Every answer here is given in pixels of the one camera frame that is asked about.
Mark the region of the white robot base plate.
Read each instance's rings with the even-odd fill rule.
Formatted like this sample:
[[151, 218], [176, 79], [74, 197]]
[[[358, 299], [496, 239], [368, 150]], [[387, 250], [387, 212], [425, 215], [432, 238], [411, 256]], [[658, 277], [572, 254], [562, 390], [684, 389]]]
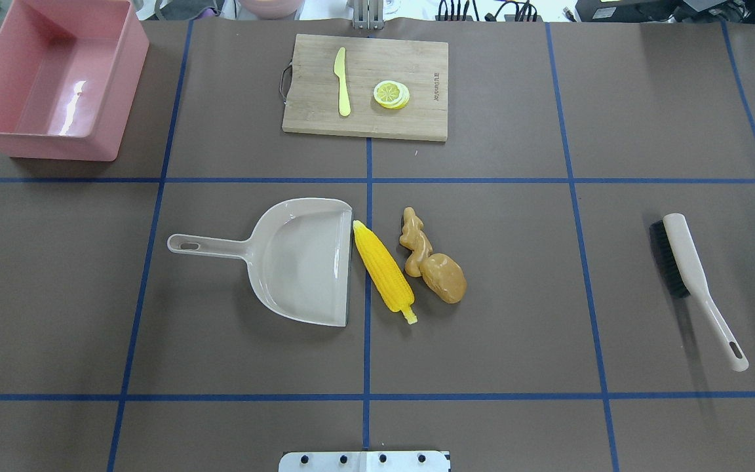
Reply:
[[279, 471], [450, 471], [450, 454], [438, 450], [291, 452]]

